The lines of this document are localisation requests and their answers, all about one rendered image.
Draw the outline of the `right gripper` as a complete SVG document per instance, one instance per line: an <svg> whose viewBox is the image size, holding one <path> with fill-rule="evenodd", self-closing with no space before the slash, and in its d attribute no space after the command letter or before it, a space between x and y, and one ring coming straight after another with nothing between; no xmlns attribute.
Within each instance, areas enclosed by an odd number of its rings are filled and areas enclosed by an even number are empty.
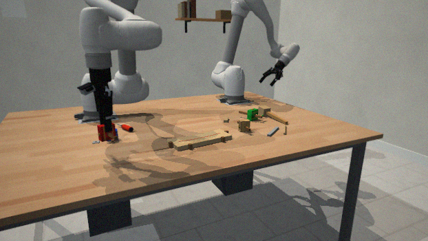
<svg viewBox="0 0 428 241"><path fill-rule="evenodd" d="M94 70L89 68L89 77L92 83L97 83L94 98L96 110L99 113L100 124L105 125L105 132L112 132L111 115L113 114L112 95L108 82L111 81L111 69Z"/></svg>

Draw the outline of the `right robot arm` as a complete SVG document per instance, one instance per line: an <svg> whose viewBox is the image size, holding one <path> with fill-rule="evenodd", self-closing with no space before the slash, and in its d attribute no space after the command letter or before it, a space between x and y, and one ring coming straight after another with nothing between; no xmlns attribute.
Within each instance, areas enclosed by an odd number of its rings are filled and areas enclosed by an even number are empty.
<svg viewBox="0 0 428 241"><path fill-rule="evenodd" d="M110 52L118 50L119 70L115 79L108 82L109 91L113 92L112 103L143 101L149 95L149 84L136 70L136 51L158 47L162 42L161 27L134 15L138 0L84 1L90 7L81 11L79 33L86 67L94 70L112 67ZM109 17L116 21L110 21ZM100 120L93 93L95 87L97 83L90 81L89 74L84 75L81 86L77 87L83 112L74 114L74 118L82 118L84 123Z"/></svg>

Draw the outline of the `red screwdriver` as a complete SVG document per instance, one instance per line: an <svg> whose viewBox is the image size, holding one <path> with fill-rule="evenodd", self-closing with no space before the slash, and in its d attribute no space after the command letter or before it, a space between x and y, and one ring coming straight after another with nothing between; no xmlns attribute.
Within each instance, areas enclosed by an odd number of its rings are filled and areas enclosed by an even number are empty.
<svg viewBox="0 0 428 241"><path fill-rule="evenodd" d="M124 125L117 124L117 125L121 126L124 130L127 130L128 132L133 131L133 128L128 125L125 125L125 124Z"/></svg>

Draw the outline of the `grey metal bar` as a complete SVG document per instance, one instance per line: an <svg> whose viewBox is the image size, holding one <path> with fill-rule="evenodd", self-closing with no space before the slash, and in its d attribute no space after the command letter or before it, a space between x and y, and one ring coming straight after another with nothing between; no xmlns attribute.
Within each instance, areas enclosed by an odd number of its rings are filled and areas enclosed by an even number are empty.
<svg viewBox="0 0 428 241"><path fill-rule="evenodd" d="M277 130L279 129L279 127L275 127L272 131L270 131L267 136L272 136Z"/></svg>

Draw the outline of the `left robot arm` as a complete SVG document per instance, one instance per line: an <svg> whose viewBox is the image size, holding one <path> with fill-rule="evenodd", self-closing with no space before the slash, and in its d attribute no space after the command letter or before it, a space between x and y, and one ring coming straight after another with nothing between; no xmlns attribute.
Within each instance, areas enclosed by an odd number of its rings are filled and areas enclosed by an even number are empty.
<svg viewBox="0 0 428 241"><path fill-rule="evenodd" d="M300 47L296 43L284 47L274 40L274 27L263 0L231 0L231 24L228 30L222 60L217 63L211 74L212 82L224 89L220 102L228 104L249 103L244 98L245 76L240 66L233 65L237 44L242 31L244 19L252 11L266 26L271 56L279 59L285 67L298 54Z"/></svg>

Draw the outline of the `wooden mallet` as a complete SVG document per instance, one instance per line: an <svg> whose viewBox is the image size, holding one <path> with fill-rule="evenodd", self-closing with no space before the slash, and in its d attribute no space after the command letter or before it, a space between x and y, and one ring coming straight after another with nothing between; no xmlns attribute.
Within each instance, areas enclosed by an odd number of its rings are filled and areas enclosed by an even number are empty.
<svg viewBox="0 0 428 241"><path fill-rule="evenodd" d="M277 121L279 121L279 122L281 122L281 123L283 123L283 124L285 124L285 125L287 125L287 124L288 124L288 121L286 121L286 120L284 120L284 119L280 118L279 116L277 116L277 115L275 115L275 114L271 113L271 112L270 112L270 109L271 109L271 108L270 108L270 107L268 107L268 106L266 106L266 105L259 106L259 107L258 107L258 114L259 114L259 115L264 115L263 117L265 117L265 116L270 116L270 117L272 117L272 118L276 119Z"/></svg>

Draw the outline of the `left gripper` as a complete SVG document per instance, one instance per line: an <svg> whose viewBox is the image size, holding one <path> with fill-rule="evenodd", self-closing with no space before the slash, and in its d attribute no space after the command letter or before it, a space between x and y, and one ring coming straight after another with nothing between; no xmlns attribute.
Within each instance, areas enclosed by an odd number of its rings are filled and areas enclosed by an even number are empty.
<svg viewBox="0 0 428 241"><path fill-rule="evenodd" d="M267 76L269 76L269 75L271 75L271 74L275 74L275 79L271 82L271 87L275 84L275 82L276 81L278 81L278 80L280 80L280 78L281 78L281 74L282 74L282 72L283 72L283 70L282 69L284 69L285 68L285 64L283 63L283 62L281 62L281 61L278 61L276 64L275 64L275 67L274 68L270 68L268 71L266 71L265 73L263 73L263 76L262 76L262 78L259 80L259 82L260 83L262 83L262 81L267 77Z"/></svg>

